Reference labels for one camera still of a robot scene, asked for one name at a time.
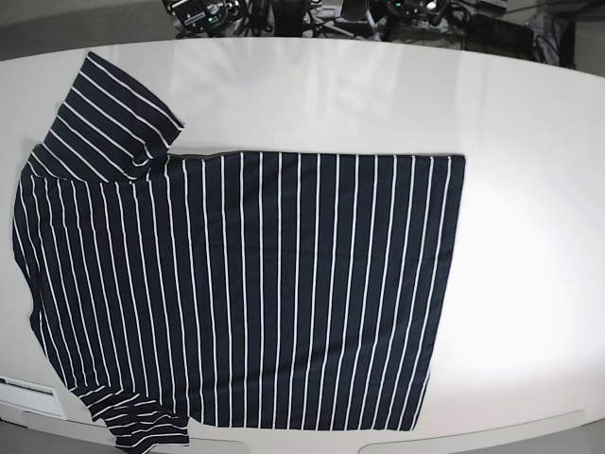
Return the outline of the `black robot arm, viewer right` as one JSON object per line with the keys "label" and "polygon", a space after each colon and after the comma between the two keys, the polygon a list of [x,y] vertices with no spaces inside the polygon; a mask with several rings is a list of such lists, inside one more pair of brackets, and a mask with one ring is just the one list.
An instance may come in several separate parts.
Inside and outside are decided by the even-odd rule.
{"label": "black robot arm, viewer right", "polygon": [[390,16],[413,29],[444,34],[464,33],[471,12],[457,1],[384,1]]}

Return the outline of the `black robot arm, viewer left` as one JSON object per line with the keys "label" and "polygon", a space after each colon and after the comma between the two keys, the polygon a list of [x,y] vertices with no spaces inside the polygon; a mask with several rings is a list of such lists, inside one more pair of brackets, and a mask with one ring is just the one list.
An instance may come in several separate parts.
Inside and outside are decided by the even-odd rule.
{"label": "black robot arm, viewer left", "polygon": [[222,37],[228,27],[242,19],[247,10],[245,1],[177,0],[162,2],[178,38]]}

